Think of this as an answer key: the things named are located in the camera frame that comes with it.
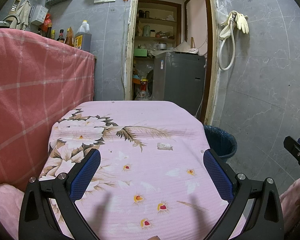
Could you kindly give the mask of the blue-lined trash bin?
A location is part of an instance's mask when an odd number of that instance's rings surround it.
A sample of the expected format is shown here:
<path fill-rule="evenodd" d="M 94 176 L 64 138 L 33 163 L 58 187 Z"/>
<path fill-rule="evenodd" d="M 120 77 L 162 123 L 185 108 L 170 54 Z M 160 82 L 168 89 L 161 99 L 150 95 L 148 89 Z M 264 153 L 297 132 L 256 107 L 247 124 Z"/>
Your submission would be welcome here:
<path fill-rule="evenodd" d="M 237 141 L 232 134 L 219 127 L 210 125 L 204 125 L 204 131 L 210 148 L 213 149 L 224 162 L 235 155 L 237 151 Z"/>

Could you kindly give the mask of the pink floral table cloth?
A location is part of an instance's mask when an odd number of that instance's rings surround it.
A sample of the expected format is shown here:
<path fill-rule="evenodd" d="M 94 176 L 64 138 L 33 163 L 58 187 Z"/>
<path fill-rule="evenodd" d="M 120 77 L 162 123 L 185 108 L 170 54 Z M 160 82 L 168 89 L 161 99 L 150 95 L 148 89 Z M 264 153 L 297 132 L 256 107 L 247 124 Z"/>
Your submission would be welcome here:
<path fill-rule="evenodd" d="M 158 150 L 159 142 L 173 150 Z M 48 147 L 40 180 L 99 150 L 76 205 L 101 239 L 203 239 L 227 207 L 203 165 L 203 124 L 174 103 L 82 103 L 53 124 Z"/>

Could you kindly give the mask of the small white crumb scrap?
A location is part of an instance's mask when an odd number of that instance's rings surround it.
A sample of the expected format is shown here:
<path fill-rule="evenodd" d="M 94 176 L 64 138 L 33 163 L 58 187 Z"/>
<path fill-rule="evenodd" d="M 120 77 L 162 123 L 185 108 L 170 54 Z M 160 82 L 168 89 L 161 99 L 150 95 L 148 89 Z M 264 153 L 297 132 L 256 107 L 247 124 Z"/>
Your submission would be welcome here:
<path fill-rule="evenodd" d="M 157 149 L 162 150 L 162 151 L 172 151 L 173 146 L 171 144 L 168 144 L 168 143 L 159 142 L 159 143 L 157 143 Z"/>

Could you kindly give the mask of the grey washing machine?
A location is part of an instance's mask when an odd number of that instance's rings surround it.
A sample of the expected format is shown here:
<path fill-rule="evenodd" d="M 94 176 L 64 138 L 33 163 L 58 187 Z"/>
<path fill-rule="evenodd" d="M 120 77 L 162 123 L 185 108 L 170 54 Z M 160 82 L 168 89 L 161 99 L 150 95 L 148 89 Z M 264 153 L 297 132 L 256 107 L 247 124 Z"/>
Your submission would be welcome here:
<path fill-rule="evenodd" d="M 154 59 L 153 101 L 169 101 L 195 115 L 201 104 L 206 58 L 198 54 L 168 51 Z"/>

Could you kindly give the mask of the cream rubber gloves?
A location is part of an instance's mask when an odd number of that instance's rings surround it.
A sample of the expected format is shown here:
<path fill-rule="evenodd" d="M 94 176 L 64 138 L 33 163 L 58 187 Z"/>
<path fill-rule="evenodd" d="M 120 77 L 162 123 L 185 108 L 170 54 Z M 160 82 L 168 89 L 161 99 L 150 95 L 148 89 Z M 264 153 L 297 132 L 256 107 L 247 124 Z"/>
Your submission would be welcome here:
<path fill-rule="evenodd" d="M 221 26 L 223 26 L 223 29 L 219 33 L 221 40 L 229 38 L 234 28 L 241 30 L 244 34 L 249 33 L 248 16 L 235 10 L 231 11 L 226 16 L 225 20 L 221 23 Z"/>

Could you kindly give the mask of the red checked cloth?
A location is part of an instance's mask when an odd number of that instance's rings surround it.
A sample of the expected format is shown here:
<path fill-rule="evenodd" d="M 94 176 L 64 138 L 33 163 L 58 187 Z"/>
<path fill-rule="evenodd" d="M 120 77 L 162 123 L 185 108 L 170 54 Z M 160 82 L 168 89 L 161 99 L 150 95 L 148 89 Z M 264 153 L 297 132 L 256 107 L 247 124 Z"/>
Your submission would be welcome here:
<path fill-rule="evenodd" d="M 51 127 L 94 96 L 94 55 L 0 29 L 0 184 L 23 190 L 48 156 Z"/>

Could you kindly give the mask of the white red rice sack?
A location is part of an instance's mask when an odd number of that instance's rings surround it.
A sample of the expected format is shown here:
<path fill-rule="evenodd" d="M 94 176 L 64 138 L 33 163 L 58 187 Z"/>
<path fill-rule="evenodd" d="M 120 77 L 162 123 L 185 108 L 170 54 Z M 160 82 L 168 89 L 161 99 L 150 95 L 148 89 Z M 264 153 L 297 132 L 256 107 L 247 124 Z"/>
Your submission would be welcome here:
<path fill-rule="evenodd" d="M 148 101 L 150 99 L 148 92 L 148 80 L 141 79 L 140 81 L 140 90 L 136 96 L 136 100 L 138 101 Z"/>

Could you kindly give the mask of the dark soy sauce bottle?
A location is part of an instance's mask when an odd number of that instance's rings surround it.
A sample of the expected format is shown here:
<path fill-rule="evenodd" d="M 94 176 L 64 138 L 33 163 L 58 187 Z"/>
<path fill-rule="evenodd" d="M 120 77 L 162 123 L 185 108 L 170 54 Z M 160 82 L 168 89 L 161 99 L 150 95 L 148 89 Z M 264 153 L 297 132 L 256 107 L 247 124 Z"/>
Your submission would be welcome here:
<path fill-rule="evenodd" d="M 65 39 L 64 39 L 64 30 L 63 29 L 61 29 L 60 31 L 59 31 L 59 36 L 58 36 L 58 38 L 57 38 L 57 41 L 58 42 L 61 42 L 61 43 L 64 43 L 64 41 L 65 41 Z"/>

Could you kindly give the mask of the green box on shelf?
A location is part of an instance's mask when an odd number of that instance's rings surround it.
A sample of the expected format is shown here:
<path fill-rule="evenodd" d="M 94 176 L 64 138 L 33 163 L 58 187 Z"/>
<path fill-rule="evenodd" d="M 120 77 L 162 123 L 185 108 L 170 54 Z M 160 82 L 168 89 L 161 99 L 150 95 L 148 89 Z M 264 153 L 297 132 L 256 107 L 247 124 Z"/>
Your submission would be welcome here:
<path fill-rule="evenodd" d="M 147 49 L 135 48 L 133 55 L 135 57 L 147 57 Z"/>

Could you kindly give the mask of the large dark vinegar jug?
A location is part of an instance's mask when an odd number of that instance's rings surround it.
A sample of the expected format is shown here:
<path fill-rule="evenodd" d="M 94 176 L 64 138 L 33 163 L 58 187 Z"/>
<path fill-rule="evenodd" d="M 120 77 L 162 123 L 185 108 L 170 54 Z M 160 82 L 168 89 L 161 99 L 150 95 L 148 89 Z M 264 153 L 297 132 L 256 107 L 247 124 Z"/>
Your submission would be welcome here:
<path fill-rule="evenodd" d="M 92 34 L 90 33 L 89 23 L 87 20 L 84 20 L 75 35 L 74 47 L 86 52 L 90 52 L 91 38 Z"/>

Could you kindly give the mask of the wooden shelf unit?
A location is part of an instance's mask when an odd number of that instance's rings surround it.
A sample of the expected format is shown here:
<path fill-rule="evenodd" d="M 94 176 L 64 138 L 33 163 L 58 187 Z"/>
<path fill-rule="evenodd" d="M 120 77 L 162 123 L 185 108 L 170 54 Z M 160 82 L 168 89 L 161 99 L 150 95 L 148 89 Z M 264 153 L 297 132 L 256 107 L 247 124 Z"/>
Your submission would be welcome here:
<path fill-rule="evenodd" d="M 162 0 L 139 0 L 135 27 L 135 48 L 156 50 L 181 43 L 182 6 Z"/>

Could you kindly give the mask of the curved metal faucet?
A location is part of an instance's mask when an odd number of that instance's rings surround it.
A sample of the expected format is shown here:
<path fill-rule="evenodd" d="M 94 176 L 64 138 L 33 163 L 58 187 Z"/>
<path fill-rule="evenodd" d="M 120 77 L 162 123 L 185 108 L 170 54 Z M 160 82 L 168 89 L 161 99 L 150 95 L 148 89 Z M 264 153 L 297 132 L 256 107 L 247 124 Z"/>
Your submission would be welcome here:
<path fill-rule="evenodd" d="M 21 23 L 20 16 L 17 14 L 9 14 L 9 15 L 5 16 L 2 19 L 2 21 L 5 21 L 5 20 L 10 21 L 10 18 L 14 18 L 17 21 L 17 25 L 19 25 Z"/>

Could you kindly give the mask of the hanging beige towel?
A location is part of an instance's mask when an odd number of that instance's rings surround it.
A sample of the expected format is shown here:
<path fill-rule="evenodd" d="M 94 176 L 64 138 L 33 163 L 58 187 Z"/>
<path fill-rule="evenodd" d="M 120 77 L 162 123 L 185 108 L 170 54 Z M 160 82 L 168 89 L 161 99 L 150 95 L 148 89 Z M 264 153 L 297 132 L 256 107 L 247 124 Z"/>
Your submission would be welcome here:
<path fill-rule="evenodd" d="M 10 28 L 26 30 L 26 28 L 29 26 L 30 10 L 31 10 L 31 3 L 29 0 L 25 0 L 16 12 L 16 14 L 20 18 L 20 23 L 18 24 L 17 20 L 14 19 L 10 24 Z"/>

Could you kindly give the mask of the white wall box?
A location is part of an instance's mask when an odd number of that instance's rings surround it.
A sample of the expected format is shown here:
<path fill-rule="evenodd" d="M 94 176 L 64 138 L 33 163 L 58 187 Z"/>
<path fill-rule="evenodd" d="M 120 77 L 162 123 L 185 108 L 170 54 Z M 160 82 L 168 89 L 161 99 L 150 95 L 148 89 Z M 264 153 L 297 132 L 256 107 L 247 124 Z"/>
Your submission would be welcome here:
<path fill-rule="evenodd" d="M 36 5 L 32 12 L 32 15 L 30 18 L 30 23 L 37 25 L 37 26 L 43 24 L 47 13 L 48 13 L 48 9 L 46 7 L 44 7 L 43 5 L 39 5 L 39 4 Z"/>

